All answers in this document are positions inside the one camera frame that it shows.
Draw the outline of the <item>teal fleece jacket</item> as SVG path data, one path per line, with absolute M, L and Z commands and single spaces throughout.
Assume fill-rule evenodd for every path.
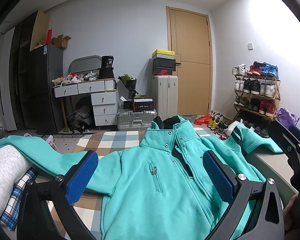
M 205 239 L 228 207 L 203 167 L 211 150 L 249 180 L 265 181 L 245 156 L 259 146 L 280 153 L 271 139 L 244 126 L 226 140 L 201 137 L 176 116 L 168 129 L 153 123 L 142 141 L 103 156 L 88 189 L 103 194 L 90 230 L 97 239 Z

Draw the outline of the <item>purple plastic bag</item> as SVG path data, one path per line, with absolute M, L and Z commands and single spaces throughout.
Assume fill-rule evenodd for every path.
M 289 129 L 291 125 L 297 125 L 300 118 L 295 114 L 291 113 L 285 108 L 280 108 L 277 111 L 277 121 L 282 124 L 285 128 Z

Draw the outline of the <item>blue plaid cloth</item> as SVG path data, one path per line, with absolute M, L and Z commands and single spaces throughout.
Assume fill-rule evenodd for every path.
M 13 185 L 13 190 L 8 199 L 7 205 L 0 216 L 0 223 L 8 230 L 14 231 L 17 227 L 19 207 L 22 199 L 23 190 L 29 180 L 35 180 L 37 178 L 38 171 L 32 166 L 23 177 Z

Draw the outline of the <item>grey white pillow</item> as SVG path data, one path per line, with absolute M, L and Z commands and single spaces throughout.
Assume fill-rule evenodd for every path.
M 31 166 L 32 163 L 12 145 L 0 148 L 0 216 L 6 208 L 14 184 Z

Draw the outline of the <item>white plastic bag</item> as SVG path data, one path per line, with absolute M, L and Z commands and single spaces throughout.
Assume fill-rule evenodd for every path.
M 244 124 L 243 124 L 242 121 L 241 121 L 241 122 L 239 122 L 239 121 L 234 121 L 234 122 L 232 122 L 232 123 L 228 126 L 228 128 L 226 129 L 226 135 L 227 135 L 227 136 L 230 136 L 231 133 L 233 132 L 234 128 L 235 128 L 236 126 L 238 126 L 238 125 L 244 126 Z

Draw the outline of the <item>wooden shoe rack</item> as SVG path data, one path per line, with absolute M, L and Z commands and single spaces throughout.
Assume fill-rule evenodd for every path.
M 271 76 L 235 75 L 234 108 L 275 120 L 281 101 L 281 80 Z

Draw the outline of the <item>black duffel bag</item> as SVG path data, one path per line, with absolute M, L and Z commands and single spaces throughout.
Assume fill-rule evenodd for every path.
M 79 131 L 79 133 L 83 133 L 94 127 L 94 116 L 90 106 L 82 106 L 78 110 L 75 110 L 66 117 L 66 120 L 72 133 L 74 133 L 75 130 Z

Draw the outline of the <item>black red shoe box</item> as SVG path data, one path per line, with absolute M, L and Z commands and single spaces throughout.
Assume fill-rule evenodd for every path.
M 155 110 L 155 102 L 153 99 L 134 99 L 133 100 L 133 111 L 153 111 Z

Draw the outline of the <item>black hat box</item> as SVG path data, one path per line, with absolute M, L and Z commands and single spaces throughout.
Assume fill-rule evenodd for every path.
M 101 57 L 101 67 L 98 69 L 99 79 L 111 79 L 114 78 L 113 72 L 113 61 L 114 57 L 112 55 L 102 56 Z

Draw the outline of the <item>black flower bouquet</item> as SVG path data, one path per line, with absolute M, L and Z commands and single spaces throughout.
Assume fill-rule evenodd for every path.
M 118 79 L 124 84 L 125 88 L 128 89 L 128 98 L 134 99 L 136 94 L 138 94 L 136 91 L 137 78 L 124 74 L 123 76 L 119 76 Z

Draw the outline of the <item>grey rounded mirror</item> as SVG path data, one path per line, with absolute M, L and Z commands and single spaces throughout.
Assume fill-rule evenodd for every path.
M 77 58 L 70 63 L 69 72 L 82 74 L 101 68 L 102 59 L 98 55 Z

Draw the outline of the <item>beige upright suitcase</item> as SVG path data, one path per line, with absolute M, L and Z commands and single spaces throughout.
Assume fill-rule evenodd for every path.
M 177 115 L 178 112 L 178 77 L 173 75 L 156 75 L 152 77 L 152 98 L 157 115 L 162 120 Z

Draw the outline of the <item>stack of shoe boxes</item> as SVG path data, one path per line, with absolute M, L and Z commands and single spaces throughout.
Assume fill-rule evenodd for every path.
M 156 49 L 152 54 L 153 75 L 173 75 L 175 71 L 175 52 Z

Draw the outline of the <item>wooden door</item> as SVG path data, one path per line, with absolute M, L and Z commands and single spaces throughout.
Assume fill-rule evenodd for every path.
M 178 114 L 202 115 L 211 109 L 212 41 L 209 17 L 167 7 L 168 50 L 175 52 Z

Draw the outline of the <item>large flat cardboard box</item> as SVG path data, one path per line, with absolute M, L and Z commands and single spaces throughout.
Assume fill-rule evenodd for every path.
M 30 51 L 34 50 L 38 45 L 46 44 L 46 35 L 49 27 L 50 16 L 38 10 L 34 22 Z

